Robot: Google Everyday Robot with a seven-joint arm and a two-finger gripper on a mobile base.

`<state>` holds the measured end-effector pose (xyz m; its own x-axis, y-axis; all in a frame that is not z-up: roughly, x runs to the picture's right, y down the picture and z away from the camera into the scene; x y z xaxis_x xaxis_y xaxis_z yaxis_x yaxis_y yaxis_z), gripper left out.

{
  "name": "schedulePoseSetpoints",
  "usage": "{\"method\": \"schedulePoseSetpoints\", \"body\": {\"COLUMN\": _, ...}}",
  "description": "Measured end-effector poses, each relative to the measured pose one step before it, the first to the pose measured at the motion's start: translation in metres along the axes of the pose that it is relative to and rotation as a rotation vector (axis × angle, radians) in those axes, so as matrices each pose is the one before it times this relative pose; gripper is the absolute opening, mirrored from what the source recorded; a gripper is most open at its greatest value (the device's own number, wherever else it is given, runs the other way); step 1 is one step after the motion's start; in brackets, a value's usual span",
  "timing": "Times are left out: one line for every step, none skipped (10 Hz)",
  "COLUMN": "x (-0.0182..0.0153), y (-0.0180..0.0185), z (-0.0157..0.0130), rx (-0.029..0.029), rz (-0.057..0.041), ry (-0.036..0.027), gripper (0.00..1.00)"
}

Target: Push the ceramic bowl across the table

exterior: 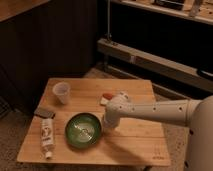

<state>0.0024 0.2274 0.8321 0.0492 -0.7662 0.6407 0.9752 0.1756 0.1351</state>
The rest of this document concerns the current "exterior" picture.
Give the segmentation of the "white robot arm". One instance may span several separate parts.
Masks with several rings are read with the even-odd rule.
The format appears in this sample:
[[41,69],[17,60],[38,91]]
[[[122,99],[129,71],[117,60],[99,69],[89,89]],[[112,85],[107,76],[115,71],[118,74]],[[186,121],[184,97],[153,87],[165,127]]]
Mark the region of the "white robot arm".
[[213,171],[213,96],[203,100],[133,103],[119,92],[108,101],[105,129],[115,129],[121,118],[136,118],[189,128],[184,171]]

